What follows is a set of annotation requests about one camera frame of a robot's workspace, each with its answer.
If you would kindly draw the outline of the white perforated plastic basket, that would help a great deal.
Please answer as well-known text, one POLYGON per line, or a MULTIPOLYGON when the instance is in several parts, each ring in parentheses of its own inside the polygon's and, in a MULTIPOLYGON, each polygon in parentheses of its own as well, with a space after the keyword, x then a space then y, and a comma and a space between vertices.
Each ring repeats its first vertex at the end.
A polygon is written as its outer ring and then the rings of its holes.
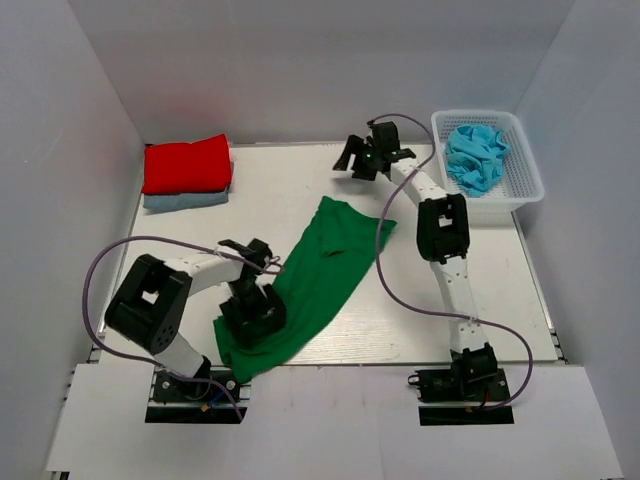
POLYGON ((544 187, 536 167, 534 156, 522 126, 513 114, 496 110, 441 110, 431 116, 435 151, 442 184, 451 194, 466 197, 470 212, 474 215, 511 212, 544 196, 544 187), (503 138, 510 144, 510 153, 504 158, 501 181, 489 193, 471 198, 447 175, 445 145, 449 134, 461 125, 487 125, 501 129, 503 138))

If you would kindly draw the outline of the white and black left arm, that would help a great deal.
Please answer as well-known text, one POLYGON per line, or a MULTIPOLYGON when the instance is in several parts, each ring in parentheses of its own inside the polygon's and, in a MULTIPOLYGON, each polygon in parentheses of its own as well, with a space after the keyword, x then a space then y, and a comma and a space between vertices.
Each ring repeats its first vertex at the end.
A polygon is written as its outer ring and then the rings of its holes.
POLYGON ((177 387, 188 398, 202 398, 211 387, 211 363, 180 334, 187 300, 228 284, 222 319, 239 343, 251 346, 286 324, 282 298, 273 286, 256 282, 264 266, 226 251, 174 260, 142 255, 107 307, 105 323, 177 375, 177 387))

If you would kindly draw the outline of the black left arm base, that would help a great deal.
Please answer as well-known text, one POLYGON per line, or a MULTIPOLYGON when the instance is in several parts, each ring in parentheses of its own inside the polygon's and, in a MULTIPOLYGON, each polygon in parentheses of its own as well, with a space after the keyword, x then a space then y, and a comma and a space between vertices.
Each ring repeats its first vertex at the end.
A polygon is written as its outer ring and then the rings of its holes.
POLYGON ((227 369, 213 369, 217 384, 187 383, 167 372, 152 377, 145 413, 147 424, 239 425, 249 407, 250 385, 241 384, 227 369))

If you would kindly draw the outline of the folded red t-shirt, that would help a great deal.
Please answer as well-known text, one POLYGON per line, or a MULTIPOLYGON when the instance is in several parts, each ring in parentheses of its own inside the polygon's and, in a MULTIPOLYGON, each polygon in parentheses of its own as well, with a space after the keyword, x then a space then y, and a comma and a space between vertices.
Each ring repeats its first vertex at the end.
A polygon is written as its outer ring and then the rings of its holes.
POLYGON ((227 138, 219 134, 195 142, 172 142, 144 150, 145 195, 211 193, 232 181, 227 138))

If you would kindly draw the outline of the crumpled cyan t-shirt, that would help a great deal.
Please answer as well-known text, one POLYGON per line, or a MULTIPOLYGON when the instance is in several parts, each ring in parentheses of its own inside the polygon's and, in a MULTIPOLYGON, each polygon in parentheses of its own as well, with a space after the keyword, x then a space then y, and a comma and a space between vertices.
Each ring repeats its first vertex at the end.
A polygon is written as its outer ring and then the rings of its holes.
POLYGON ((446 173, 471 198, 490 192, 502 179, 510 144, 501 129, 487 125, 461 125, 445 145, 446 173))

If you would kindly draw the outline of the folded light blue t-shirt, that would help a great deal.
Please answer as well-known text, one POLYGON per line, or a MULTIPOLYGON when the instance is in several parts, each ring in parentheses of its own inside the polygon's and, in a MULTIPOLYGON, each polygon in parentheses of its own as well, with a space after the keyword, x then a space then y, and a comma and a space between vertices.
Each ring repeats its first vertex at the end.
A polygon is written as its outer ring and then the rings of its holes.
POLYGON ((151 212, 163 213, 216 206, 227 203, 228 200, 228 190, 209 193, 144 195, 143 207, 151 212))

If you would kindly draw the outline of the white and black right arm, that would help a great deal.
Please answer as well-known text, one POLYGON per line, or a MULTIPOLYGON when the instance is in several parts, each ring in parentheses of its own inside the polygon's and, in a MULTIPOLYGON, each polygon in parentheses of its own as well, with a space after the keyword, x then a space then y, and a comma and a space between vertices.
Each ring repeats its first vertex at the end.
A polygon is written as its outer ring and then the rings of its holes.
POLYGON ((417 249, 438 282, 444 310, 437 315, 449 320, 452 388, 463 398, 477 397, 497 371, 497 360, 477 318, 468 279, 465 198, 441 188, 419 165, 416 154, 400 147, 398 139, 350 135, 333 169, 351 169, 354 178, 367 181, 382 174, 416 207, 417 249))

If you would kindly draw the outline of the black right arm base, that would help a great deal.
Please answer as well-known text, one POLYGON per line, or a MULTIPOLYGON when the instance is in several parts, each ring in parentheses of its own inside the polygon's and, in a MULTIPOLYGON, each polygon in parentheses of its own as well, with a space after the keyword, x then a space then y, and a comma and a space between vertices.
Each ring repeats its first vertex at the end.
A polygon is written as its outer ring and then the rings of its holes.
POLYGON ((463 393, 449 369, 417 370, 407 378, 418 393, 418 416, 422 427, 496 426, 515 423, 511 406, 495 408, 510 398, 503 369, 479 386, 463 393))

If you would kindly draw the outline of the green t-shirt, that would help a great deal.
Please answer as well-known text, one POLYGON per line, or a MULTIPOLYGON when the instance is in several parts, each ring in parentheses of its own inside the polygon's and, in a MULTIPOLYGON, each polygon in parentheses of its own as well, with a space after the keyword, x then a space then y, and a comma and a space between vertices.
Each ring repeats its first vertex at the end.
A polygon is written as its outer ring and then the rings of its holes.
POLYGON ((286 306, 286 323, 256 345, 232 336, 223 317, 213 322, 223 364, 246 383, 303 349, 336 317, 385 247, 397 222, 379 221, 324 196, 272 283, 286 306))

